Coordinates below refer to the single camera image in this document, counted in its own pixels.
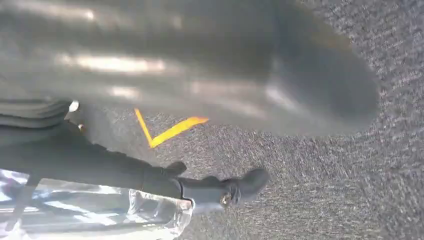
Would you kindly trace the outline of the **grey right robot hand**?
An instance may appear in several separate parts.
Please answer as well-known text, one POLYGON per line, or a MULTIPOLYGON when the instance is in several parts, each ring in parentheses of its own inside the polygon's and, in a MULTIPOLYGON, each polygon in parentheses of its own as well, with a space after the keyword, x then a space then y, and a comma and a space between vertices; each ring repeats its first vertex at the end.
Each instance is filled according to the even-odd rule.
POLYGON ((222 208, 268 180, 181 178, 90 143, 71 101, 206 117, 279 135, 367 128, 378 112, 350 40, 293 0, 3 0, 0 167, 222 208))

